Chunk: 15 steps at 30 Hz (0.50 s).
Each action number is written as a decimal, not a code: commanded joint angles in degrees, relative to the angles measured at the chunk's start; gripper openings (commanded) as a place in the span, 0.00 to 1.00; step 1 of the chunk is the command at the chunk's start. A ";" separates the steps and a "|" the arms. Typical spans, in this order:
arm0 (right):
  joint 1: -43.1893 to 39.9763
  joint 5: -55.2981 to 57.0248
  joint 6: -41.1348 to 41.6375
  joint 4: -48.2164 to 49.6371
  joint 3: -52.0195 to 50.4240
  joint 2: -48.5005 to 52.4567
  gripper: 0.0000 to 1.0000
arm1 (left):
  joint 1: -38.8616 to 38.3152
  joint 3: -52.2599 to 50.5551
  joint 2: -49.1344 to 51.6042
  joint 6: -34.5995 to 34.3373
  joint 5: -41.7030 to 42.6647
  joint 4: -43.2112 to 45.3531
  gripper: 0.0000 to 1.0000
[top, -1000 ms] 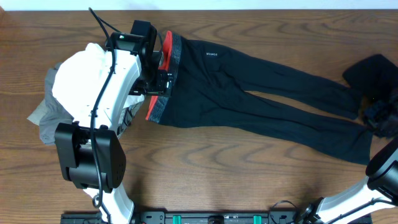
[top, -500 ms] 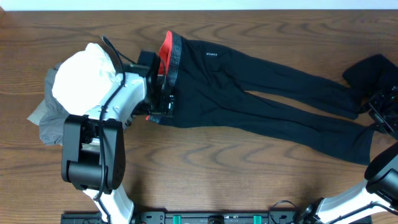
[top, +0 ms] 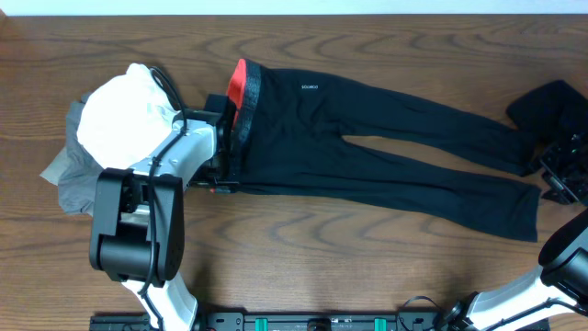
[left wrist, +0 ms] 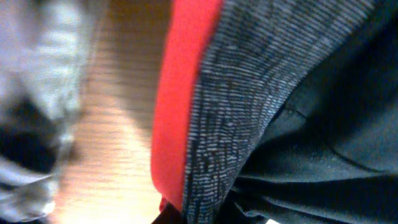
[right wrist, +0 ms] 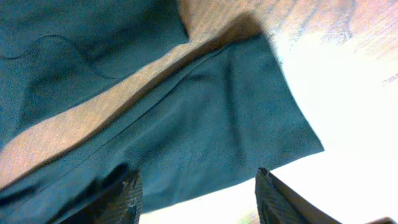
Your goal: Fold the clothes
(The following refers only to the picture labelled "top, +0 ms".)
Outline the black leggings with red waistband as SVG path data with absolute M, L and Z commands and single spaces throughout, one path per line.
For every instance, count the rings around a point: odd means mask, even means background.
M 336 75 L 241 59 L 231 176 L 242 192 L 317 196 L 417 211 L 472 230 L 537 240 L 540 191 L 522 181 L 535 137 L 479 115 Z M 378 136 L 494 168 L 451 170 L 350 143 Z

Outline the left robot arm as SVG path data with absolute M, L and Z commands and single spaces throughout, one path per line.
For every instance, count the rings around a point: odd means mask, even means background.
M 185 249 L 184 193 L 232 193 L 236 108 L 210 95 L 202 110 L 182 110 L 172 132 L 145 159 L 107 168 L 96 183 L 91 266 L 132 291 L 143 315 L 95 315 L 92 330 L 203 330 L 198 301 L 179 272 Z

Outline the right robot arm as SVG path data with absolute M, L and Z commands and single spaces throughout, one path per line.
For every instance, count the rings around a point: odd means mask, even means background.
M 587 135 L 553 143 L 536 160 L 547 200 L 587 203 Z M 543 245 L 538 265 L 494 291 L 473 292 L 440 318 L 437 330 L 519 330 L 558 314 L 587 315 L 587 212 Z

